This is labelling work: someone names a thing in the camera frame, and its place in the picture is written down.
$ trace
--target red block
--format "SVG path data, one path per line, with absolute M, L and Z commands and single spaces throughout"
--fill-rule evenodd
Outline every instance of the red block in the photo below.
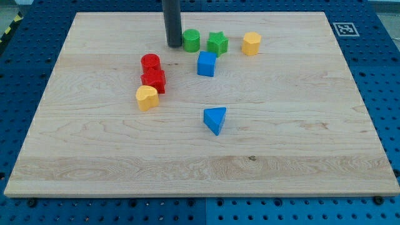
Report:
M 141 77 L 142 84 L 152 86 L 157 89 L 158 94 L 165 94 L 165 72 L 163 70 L 155 70 L 150 68 L 147 73 Z
M 143 73 L 147 73 L 150 68 L 161 70 L 160 58 L 156 54 L 146 54 L 140 62 L 142 63 Z

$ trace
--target black and yellow tape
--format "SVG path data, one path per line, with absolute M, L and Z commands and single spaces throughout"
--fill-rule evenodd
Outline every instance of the black and yellow tape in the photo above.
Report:
M 5 30 L 4 34 L 1 36 L 1 38 L 0 38 L 0 56 L 6 50 L 8 43 L 10 42 L 11 38 L 13 37 L 15 31 L 19 27 L 22 20 L 23 20 L 22 13 L 18 12 L 18 14 L 12 20 L 11 24 Z

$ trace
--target green star-shaped block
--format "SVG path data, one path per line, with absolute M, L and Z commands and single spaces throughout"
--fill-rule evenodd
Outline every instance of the green star-shaped block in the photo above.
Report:
M 216 53 L 217 57 L 228 51 L 228 38 L 225 37 L 222 31 L 210 32 L 207 41 L 207 51 Z

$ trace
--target green cylinder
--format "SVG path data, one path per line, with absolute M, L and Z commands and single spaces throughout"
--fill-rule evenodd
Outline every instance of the green cylinder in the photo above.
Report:
M 189 53 L 195 53 L 200 49 L 200 32 L 195 29 L 187 29 L 183 32 L 183 49 Z

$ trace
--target red cylinder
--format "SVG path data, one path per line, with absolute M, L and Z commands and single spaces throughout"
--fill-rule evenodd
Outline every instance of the red cylinder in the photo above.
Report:
M 142 63 L 143 73 L 147 73 L 150 68 L 161 70 L 160 58 L 156 54 L 146 54 L 140 62 Z

